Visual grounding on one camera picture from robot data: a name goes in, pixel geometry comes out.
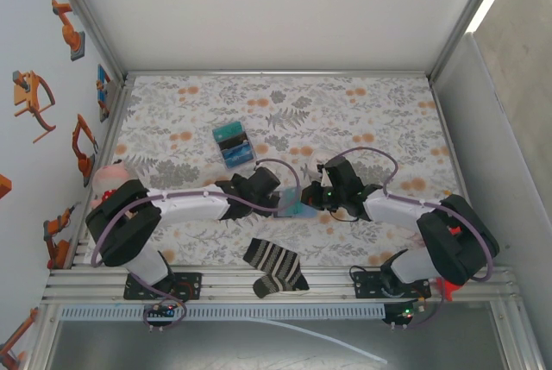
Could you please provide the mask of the blue and orange wall sticker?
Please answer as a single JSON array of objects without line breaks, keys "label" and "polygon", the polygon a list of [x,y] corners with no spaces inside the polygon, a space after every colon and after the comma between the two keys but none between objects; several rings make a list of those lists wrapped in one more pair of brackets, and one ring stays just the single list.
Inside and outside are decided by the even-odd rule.
[{"label": "blue and orange wall sticker", "polygon": [[96,90],[99,121],[104,122],[110,116],[110,110],[115,98],[116,84],[100,64],[97,65]]}]

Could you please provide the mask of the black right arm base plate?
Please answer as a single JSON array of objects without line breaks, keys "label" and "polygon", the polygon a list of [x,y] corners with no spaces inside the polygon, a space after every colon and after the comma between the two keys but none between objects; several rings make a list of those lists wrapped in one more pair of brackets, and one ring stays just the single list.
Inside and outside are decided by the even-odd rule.
[{"label": "black right arm base plate", "polygon": [[431,288],[427,280],[405,284],[392,275],[380,271],[353,271],[354,293],[357,298],[430,298]]}]

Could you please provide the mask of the black card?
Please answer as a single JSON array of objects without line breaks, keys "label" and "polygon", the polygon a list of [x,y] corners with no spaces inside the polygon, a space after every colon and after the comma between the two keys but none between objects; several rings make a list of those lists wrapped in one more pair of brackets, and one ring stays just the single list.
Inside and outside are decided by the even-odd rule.
[{"label": "black card", "polygon": [[217,145],[219,149],[223,152],[226,150],[233,149],[235,147],[240,147],[242,145],[248,144],[248,136],[245,132],[238,135],[229,137],[223,141],[219,141]]}]

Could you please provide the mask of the clear plastic card box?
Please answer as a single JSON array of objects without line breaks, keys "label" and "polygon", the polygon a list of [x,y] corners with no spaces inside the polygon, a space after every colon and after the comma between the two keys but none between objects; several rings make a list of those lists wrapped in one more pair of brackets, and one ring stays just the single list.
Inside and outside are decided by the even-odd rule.
[{"label": "clear plastic card box", "polygon": [[215,127],[213,138],[228,169],[254,161],[254,147],[248,134],[239,121],[233,121]]}]

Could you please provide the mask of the aluminium frame post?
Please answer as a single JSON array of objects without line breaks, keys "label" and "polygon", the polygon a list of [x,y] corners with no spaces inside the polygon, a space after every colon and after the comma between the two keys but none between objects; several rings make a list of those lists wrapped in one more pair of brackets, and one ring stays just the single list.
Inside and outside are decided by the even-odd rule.
[{"label": "aluminium frame post", "polygon": [[456,21],[451,34],[436,59],[436,63],[432,67],[430,73],[427,74],[428,80],[431,84],[433,84],[441,75],[462,36],[466,33],[468,25],[475,18],[476,12],[483,4],[483,1],[484,0],[467,0],[467,3]]},{"label": "aluminium frame post", "polygon": [[128,72],[125,70],[122,62],[117,58],[116,52],[110,45],[107,39],[107,34],[104,32],[98,17],[95,15],[89,0],[69,0],[70,5],[77,9],[77,16],[83,24],[85,31],[90,37],[112,71],[111,76],[114,77],[119,85],[124,85],[125,78]]}]

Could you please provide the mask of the red toy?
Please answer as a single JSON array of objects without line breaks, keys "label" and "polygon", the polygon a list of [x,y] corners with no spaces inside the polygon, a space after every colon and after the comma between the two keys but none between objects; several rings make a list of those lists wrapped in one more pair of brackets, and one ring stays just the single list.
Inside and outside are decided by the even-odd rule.
[{"label": "red toy", "polygon": [[437,294],[445,301],[452,302],[453,294],[462,288],[461,285],[455,285],[450,283],[444,278],[436,279],[436,291]]}]

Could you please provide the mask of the floral table mat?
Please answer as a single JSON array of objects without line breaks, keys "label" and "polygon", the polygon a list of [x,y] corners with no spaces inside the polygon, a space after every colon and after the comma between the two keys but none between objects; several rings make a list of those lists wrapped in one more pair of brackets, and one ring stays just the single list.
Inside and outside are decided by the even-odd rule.
[{"label": "floral table mat", "polygon": [[[239,121],[257,158],[284,187],[310,181],[314,150],[346,152],[366,184],[431,196],[424,78],[315,76],[140,76],[135,78],[114,156],[145,186],[187,189],[230,179],[212,130]],[[173,265],[239,265],[253,238],[300,256],[306,267],[377,266],[422,237],[345,210],[311,219],[250,215],[156,229],[154,248]]]}]

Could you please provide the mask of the teal card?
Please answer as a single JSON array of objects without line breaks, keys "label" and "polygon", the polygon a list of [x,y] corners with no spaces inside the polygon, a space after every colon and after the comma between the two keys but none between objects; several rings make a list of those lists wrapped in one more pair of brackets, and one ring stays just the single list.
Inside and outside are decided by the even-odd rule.
[{"label": "teal card", "polygon": [[238,136],[244,131],[242,123],[239,121],[229,122],[223,126],[216,127],[212,130],[216,142],[225,141],[229,138]]}]

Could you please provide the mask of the blue VIP card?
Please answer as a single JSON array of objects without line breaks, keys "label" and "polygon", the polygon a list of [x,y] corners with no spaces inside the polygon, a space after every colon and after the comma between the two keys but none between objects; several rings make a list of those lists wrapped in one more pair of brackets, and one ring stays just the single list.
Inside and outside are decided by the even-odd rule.
[{"label": "blue VIP card", "polygon": [[251,144],[245,144],[222,152],[223,163],[228,169],[246,164],[254,160],[254,150]]}]

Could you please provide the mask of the black controller board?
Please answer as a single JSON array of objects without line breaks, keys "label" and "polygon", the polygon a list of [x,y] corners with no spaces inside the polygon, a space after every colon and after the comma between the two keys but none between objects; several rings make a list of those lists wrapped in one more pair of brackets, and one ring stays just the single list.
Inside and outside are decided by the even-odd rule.
[{"label": "black controller board", "polygon": [[147,305],[143,317],[153,326],[168,325],[176,320],[178,306],[176,304]]},{"label": "black controller board", "polygon": [[408,326],[413,317],[425,311],[425,302],[408,300],[401,303],[384,304],[385,317],[382,321],[391,327]]}]

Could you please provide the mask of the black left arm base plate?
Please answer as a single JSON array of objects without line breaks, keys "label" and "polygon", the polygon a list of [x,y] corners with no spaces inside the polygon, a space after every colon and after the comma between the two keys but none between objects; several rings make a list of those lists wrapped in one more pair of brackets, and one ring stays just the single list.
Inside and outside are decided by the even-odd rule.
[{"label": "black left arm base plate", "polygon": [[[200,298],[202,277],[201,273],[175,273],[176,282],[171,294],[182,301],[198,300]],[[162,296],[152,292],[133,278],[130,274],[124,286],[123,298],[125,300],[154,300],[162,299]]]}]

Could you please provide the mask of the small clear round container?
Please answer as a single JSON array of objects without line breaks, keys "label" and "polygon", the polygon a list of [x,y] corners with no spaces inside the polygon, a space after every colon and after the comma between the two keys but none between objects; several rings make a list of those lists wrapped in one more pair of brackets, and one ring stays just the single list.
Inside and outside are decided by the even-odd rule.
[{"label": "small clear round container", "polygon": [[320,165],[325,165],[329,160],[334,158],[337,152],[327,149],[314,150],[308,160],[307,168],[312,172],[318,172]]}]

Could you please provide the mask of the pink plush toy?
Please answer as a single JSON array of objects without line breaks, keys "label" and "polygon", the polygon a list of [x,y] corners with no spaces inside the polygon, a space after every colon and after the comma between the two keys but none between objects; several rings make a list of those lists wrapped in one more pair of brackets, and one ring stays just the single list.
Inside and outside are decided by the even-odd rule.
[{"label": "pink plush toy", "polygon": [[122,162],[100,167],[92,179],[91,208],[96,209],[128,180],[130,173]]}]

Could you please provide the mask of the aluminium frame rail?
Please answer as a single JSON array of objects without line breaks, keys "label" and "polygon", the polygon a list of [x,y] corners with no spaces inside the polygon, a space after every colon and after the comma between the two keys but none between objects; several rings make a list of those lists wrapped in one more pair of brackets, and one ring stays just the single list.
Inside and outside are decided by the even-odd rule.
[{"label": "aluminium frame rail", "polygon": [[[100,166],[105,166],[111,162],[114,156],[117,139],[120,134],[121,126],[126,115],[131,92],[135,85],[135,76],[127,75],[124,85],[118,93],[118,98],[115,103],[114,110],[110,117],[110,125],[108,127],[106,137],[103,141],[103,147],[97,158],[97,166],[95,171]],[[85,224],[85,218],[91,209],[91,200],[95,197],[93,191],[89,191],[88,198],[85,201],[85,207],[82,210],[80,224],[75,231],[70,251],[67,255],[65,269],[73,267],[81,267],[84,264],[84,257],[88,246],[89,233]]]},{"label": "aluminium frame rail", "polygon": [[[253,283],[261,273],[250,267],[175,267],[176,271],[202,274],[202,303],[259,303]],[[329,303],[355,301],[356,284],[346,267],[305,267],[310,290],[277,293],[269,303]],[[123,303],[127,272],[121,268],[77,266],[54,271],[47,279],[41,302],[44,304],[107,304]],[[454,301],[517,300],[518,283],[513,271],[501,267],[486,282],[470,281],[452,294]]]},{"label": "aluminium frame rail", "polygon": [[467,280],[484,268],[492,269],[494,251],[491,234],[469,204],[464,192],[455,151],[435,93],[426,102],[425,117],[432,129],[424,135],[430,143],[431,196],[436,207],[423,216],[424,240],[436,269],[442,276]]},{"label": "aluminium frame rail", "polygon": [[351,78],[426,78],[424,71],[381,70],[137,70],[127,72],[128,78],[140,76],[324,76]]}]

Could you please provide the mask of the black and beige striped sock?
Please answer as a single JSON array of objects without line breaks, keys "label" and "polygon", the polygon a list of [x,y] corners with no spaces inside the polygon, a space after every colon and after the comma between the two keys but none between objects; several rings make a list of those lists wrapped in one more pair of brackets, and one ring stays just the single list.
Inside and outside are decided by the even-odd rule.
[{"label": "black and beige striped sock", "polygon": [[271,241],[253,238],[242,259],[264,275],[253,284],[258,298],[278,292],[309,291],[299,255]]}]

